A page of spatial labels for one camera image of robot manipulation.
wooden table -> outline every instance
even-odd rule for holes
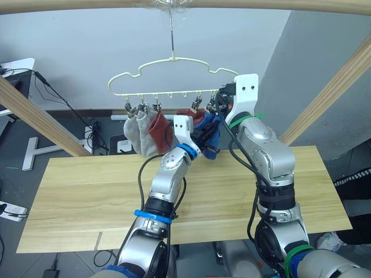
[[[315,147],[294,147],[296,200],[308,233],[351,229]],[[139,155],[54,158],[49,161],[18,253],[119,248],[140,208]],[[143,171],[144,192],[159,159]],[[172,225],[172,244],[244,239],[254,197],[253,174],[227,151],[198,159]]]

metal wire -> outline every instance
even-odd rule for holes
[[[170,36],[171,36],[171,39],[172,39],[172,54],[173,54],[173,58],[175,57],[175,52],[174,52],[174,33],[173,33],[173,19],[172,19],[172,10],[169,9],[169,20],[170,20]]]

gray wall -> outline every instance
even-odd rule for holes
[[[176,55],[264,75],[290,11],[185,9],[173,13]],[[169,16],[156,9],[62,10],[0,16],[0,61],[33,57],[39,70],[74,108],[122,108],[125,100],[107,81],[125,71],[171,56]],[[154,65],[141,78],[113,84],[120,93],[218,89],[231,74],[212,75],[204,65]],[[32,100],[43,109],[65,109]],[[195,95],[160,99],[165,108],[189,107]],[[139,98],[132,99],[133,104]]]
[[[261,80],[256,112],[281,135],[370,33],[370,17],[293,11]],[[368,70],[293,145],[334,158],[371,137]]]

green ring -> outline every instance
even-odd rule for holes
[[[236,125],[242,123],[244,120],[249,119],[249,118],[251,118],[251,117],[254,117],[254,116],[252,116],[252,115],[247,115],[247,116],[244,116],[244,117],[242,117],[242,118],[240,118],[240,119],[238,119],[238,120],[235,120],[234,122],[232,122],[232,123],[229,125],[229,128],[232,129],[232,128],[235,127]],[[260,118],[262,118],[262,117],[264,117],[264,113],[261,113],[261,114],[258,114],[258,115],[255,116],[255,118],[258,118],[258,119],[260,119]]]
[[[296,254],[298,254],[301,251],[311,250],[311,249],[314,249],[314,248],[311,247],[310,245],[304,244],[304,245],[299,245],[299,246],[291,249],[290,252],[288,252],[288,255],[285,258],[285,262],[283,263],[283,265],[285,267],[286,278],[291,277],[291,275],[290,275],[290,262],[291,262],[292,257],[294,257]]]

sock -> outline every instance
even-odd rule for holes
[[[220,139],[220,130],[219,130],[219,127],[220,127],[220,118],[219,116],[215,116],[214,119],[213,119],[213,122],[217,122],[218,123],[218,129],[215,131],[213,137],[211,137],[209,140],[208,140],[208,144],[213,146],[214,148],[218,148],[219,146],[219,139]],[[216,159],[216,155],[217,153],[214,152],[213,150],[211,149],[205,149],[203,151],[203,155],[208,158],[208,159]]]
[[[200,121],[197,125],[194,125],[195,129],[203,128],[207,123],[211,123],[215,117],[214,113],[205,113],[202,121]]]
[[[148,133],[150,124],[156,118],[157,114],[157,112],[150,109],[148,114],[143,111],[139,111],[137,116],[141,155],[147,158],[157,154],[156,144]]]
[[[197,110],[197,113],[193,113],[191,110],[178,110],[176,111],[176,115],[185,115],[185,116],[191,116],[193,118],[193,125],[198,125],[201,123],[205,116],[204,110]]]
[[[157,117],[152,121],[150,125],[148,132],[156,143],[158,153],[165,153],[169,150],[168,144],[166,143],[166,139],[165,139],[165,131],[168,125],[169,125],[169,122],[168,120],[165,119],[163,113],[158,113]],[[168,138],[168,143],[171,147],[172,142],[173,142],[172,127],[168,128],[167,138]]]
[[[123,124],[123,133],[125,137],[132,142],[135,152],[141,155],[137,116],[129,118],[125,121]]]
[[[203,118],[202,122],[199,123],[198,125],[195,125],[195,129],[201,129],[203,128],[207,123],[211,122],[217,122],[218,124],[220,123],[220,118],[219,116],[216,116],[214,113],[205,113],[205,117]],[[215,131],[214,135],[207,141],[207,143],[215,148],[218,147],[219,145],[219,138],[220,138],[220,130],[219,126],[218,129]],[[205,148],[203,150],[203,155],[208,158],[208,159],[216,159],[217,153],[212,151],[211,149]]]

